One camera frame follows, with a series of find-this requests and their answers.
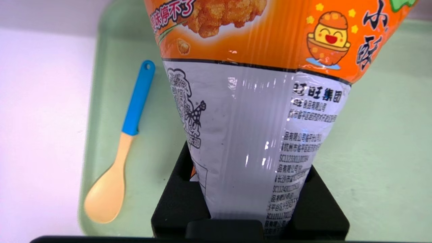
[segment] black holder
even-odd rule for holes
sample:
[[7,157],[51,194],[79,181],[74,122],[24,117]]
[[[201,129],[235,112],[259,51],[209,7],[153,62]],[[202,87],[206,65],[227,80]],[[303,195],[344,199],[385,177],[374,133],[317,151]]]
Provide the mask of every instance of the black holder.
[[[255,221],[208,220],[210,213],[200,185],[189,181],[192,167],[191,155],[185,143],[151,219],[155,237],[181,239],[187,236],[187,232],[188,238],[194,234],[213,240],[218,237],[220,240],[226,235],[232,240],[230,236],[233,230],[255,232],[254,229],[262,234],[262,225],[259,223],[257,226]],[[347,218],[312,167],[281,239],[345,240],[348,230]]]

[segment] orange snack bag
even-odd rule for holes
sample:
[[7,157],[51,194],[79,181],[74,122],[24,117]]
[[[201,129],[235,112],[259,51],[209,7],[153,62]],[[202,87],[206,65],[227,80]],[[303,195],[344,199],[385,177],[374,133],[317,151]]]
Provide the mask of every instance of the orange snack bag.
[[290,220],[351,85],[416,0],[144,0],[212,218]]

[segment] yellow spoon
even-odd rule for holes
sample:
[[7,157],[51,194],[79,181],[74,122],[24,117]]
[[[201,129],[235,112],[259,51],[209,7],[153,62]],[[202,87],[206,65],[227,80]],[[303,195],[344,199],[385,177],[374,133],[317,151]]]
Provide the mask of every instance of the yellow spoon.
[[144,61],[130,99],[114,163],[95,182],[84,200],[84,210],[94,222],[109,223],[121,210],[125,188],[124,165],[133,138],[138,134],[138,123],[154,73],[154,63],[149,60]]

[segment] yellow star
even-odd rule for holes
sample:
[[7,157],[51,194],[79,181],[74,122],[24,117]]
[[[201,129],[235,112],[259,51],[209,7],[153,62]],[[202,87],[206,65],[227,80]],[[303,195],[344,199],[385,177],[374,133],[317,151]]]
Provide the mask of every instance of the yellow star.
[[356,11],[354,9],[351,9],[350,11],[348,11],[348,16],[354,18],[356,16]]
[[359,28],[357,27],[357,25],[354,25],[353,27],[351,27],[351,32],[354,34],[356,34],[358,30],[359,30]]
[[318,3],[317,5],[315,5],[315,8],[316,8],[318,11],[322,11],[322,10],[324,9],[324,5],[323,5],[322,3]]
[[306,18],[306,23],[308,24],[313,24],[315,21],[314,17],[312,17],[312,15],[310,15],[309,17]]

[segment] blue spoon handle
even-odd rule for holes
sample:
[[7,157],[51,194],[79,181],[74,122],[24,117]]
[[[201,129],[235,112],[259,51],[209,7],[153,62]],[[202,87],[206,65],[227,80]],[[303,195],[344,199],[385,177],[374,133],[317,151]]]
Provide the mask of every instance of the blue spoon handle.
[[126,118],[123,123],[122,132],[128,135],[135,136],[138,134],[138,124],[154,74],[155,64],[150,60],[145,60],[141,65],[140,73],[138,74],[129,108],[127,109]]

